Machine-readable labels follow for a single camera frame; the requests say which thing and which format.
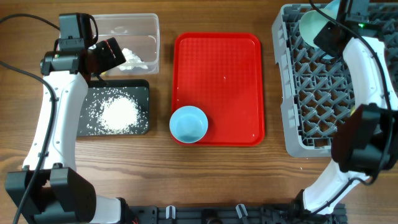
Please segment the mint green bowl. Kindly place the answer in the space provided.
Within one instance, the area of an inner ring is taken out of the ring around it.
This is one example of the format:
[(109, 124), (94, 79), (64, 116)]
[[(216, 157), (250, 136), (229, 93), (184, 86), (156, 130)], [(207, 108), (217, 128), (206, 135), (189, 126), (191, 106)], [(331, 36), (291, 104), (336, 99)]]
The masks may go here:
[(328, 19), (315, 10), (306, 12), (299, 22), (299, 31), (304, 42), (311, 47), (318, 48), (314, 39), (327, 22)]

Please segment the light blue plate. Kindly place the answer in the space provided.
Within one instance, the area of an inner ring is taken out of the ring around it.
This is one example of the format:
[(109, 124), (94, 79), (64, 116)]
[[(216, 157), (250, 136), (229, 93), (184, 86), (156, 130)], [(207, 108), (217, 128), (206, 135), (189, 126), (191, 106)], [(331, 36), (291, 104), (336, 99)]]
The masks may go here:
[[(331, 3), (329, 3), (324, 9), (322, 9), (322, 12), (331, 17), (332, 19), (337, 18), (338, 14), (338, 9), (340, 6), (340, 0), (333, 0)], [(322, 46), (320, 47), (324, 53), (326, 53), (325, 56), (323, 56), (323, 59), (325, 60), (330, 60), (336, 57), (336, 54), (333, 53), (333, 31), (332, 29), (335, 27), (334, 23), (332, 23), (330, 20), (326, 23), (326, 25), (323, 27), (321, 31), (321, 41), (320, 43)]]

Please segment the white napkin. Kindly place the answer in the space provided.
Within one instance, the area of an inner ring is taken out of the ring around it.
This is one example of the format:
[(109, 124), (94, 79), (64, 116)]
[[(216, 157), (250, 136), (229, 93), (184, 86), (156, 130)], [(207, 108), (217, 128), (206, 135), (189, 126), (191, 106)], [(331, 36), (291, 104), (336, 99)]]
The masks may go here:
[(126, 62), (119, 65), (118, 68), (120, 70), (133, 70), (134, 68), (148, 69), (147, 65), (143, 65), (143, 61), (140, 57), (138, 57), (131, 50), (124, 48), (122, 49), (122, 53), (126, 59)]

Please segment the light blue bowl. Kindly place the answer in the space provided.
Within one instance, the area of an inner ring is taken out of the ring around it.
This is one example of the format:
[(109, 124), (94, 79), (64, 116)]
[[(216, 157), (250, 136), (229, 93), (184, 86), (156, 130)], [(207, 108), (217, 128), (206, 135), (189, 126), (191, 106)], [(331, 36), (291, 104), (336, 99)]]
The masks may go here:
[(195, 106), (183, 106), (171, 115), (169, 129), (177, 141), (193, 144), (207, 133), (208, 118), (201, 109)]

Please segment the red snack wrapper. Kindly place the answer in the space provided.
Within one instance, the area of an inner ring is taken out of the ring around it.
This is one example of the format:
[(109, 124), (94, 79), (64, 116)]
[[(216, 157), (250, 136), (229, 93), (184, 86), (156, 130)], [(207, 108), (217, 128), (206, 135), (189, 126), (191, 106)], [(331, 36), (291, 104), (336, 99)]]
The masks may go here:
[(111, 46), (110, 46), (108, 40), (104, 40), (104, 41), (106, 42), (106, 44), (107, 44), (107, 46), (108, 46), (110, 52), (112, 53), (113, 57), (116, 58), (116, 56), (115, 56), (115, 54), (114, 54), (114, 52), (113, 52), (113, 49), (111, 48)]

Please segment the yellow plastic cup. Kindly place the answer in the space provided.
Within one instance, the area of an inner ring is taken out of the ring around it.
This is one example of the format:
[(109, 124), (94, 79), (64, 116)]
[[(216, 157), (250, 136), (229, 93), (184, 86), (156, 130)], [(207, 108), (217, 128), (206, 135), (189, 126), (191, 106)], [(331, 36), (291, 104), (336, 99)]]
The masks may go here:
[(351, 108), (351, 112), (350, 112), (350, 115), (352, 116), (353, 114), (354, 114), (354, 112), (356, 111), (356, 107), (355, 106), (353, 106), (352, 108)]

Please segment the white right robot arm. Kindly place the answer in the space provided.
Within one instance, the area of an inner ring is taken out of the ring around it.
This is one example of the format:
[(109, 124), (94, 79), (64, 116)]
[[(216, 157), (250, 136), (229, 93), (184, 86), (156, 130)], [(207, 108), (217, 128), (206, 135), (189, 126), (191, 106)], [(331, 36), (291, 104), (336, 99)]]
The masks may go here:
[(340, 1), (329, 16), (312, 8), (325, 23), (311, 23), (313, 43), (348, 66), (354, 112), (331, 143), (331, 161), (319, 178), (290, 204), (290, 221), (324, 222), (358, 184), (370, 186), (397, 162), (397, 95), (385, 59), (382, 29), (369, 21), (369, 1)]

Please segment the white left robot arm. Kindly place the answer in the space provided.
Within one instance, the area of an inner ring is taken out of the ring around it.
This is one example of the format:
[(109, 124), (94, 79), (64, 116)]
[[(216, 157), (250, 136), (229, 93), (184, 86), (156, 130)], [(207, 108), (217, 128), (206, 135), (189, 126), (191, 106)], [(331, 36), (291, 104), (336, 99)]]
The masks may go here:
[(124, 63), (124, 55), (114, 38), (99, 40), (92, 15), (61, 14), (59, 21), (59, 38), (40, 63), (44, 94), (34, 141), (22, 169), (6, 176), (6, 192), (17, 206), (14, 221), (135, 223), (126, 201), (99, 196), (75, 162), (91, 77)]

